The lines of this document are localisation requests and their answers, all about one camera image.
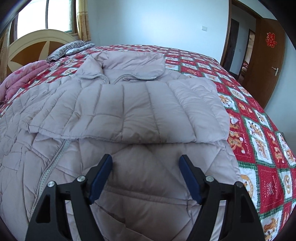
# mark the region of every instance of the red chinese character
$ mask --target red chinese character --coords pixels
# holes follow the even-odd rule
[[[275,47],[275,45],[277,44],[277,42],[275,41],[275,38],[276,36],[274,33],[271,33],[271,32],[267,33],[266,43],[268,47],[272,47],[272,48]]]

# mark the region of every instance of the red patterned bedspread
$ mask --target red patterned bedspread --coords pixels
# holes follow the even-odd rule
[[[13,100],[33,86],[74,74],[86,57],[102,50],[149,51],[165,54],[166,68],[191,77],[206,77],[217,85],[230,116],[228,142],[238,160],[241,177],[272,240],[296,204],[296,159],[284,138],[252,96],[213,58],[172,48],[145,45],[94,47],[51,64],[0,107],[0,118]]]

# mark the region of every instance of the pink blanket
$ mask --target pink blanket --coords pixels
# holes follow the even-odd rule
[[[0,102],[10,100],[21,87],[48,67],[46,60],[41,60],[14,71],[0,85]]]

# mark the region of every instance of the curtain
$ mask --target curtain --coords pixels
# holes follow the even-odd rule
[[[83,41],[90,41],[89,14],[87,11],[87,0],[76,0],[76,17],[79,38]]]
[[[8,46],[11,23],[0,38],[0,84],[5,80],[8,64]]]

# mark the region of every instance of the dark door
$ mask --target dark door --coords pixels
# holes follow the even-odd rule
[[[231,19],[230,33],[229,33],[228,44],[227,44],[226,55],[225,55],[226,57],[223,64],[223,68],[226,69],[227,72],[230,71],[230,67],[232,64],[233,56],[234,56],[235,46],[237,45],[238,34],[239,34],[239,22],[234,19]]]
[[[262,108],[265,108],[279,78],[285,39],[286,33],[276,20],[263,18],[256,26],[253,52],[242,86]]]

